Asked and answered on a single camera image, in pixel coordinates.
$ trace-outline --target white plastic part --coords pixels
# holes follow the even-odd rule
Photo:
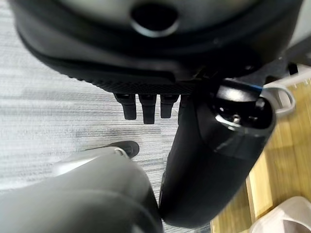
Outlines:
[[[301,71],[299,71],[298,74],[288,76],[286,78],[271,82],[266,84],[265,87],[274,86],[275,84],[282,85],[282,86],[294,86],[299,83],[303,83],[305,81],[308,81],[311,78],[311,68],[304,68]]]
[[[65,174],[77,167],[80,167],[98,157],[105,156],[107,154],[115,154],[116,156],[123,156],[129,159],[126,152],[119,147],[104,147],[79,151],[67,159],[57,162],[53,167],[53,174],[54,176]]]
[[[257,220],[249,233],[311,233],[311,203],[290,198]]]
[[[277,117],[284,117],[292,113],[296,108],[296,100],[293,94],[281,84],[265,85],[261,96],[270,101]]]

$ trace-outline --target wooden floor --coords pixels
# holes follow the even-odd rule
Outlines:
[[[291,88],[294,114],[280,119],[264,152],[231,203],[211,222],[214,233],[240,233],[293,196],[311,200],[311,84]]]

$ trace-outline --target gray carpet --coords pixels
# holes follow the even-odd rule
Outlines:
[[[178,103],[171,119],[160,119],[157,104],[155,124],[143,125],[138,105],[137,120],[125,121],[111,93],[60,75],[32,57],[17,36],[7,2],[0,0],[0,193],[49,178],[55,162],[77,151],[134,140],[140,145],[134,160],[158,198],[177,115]]]

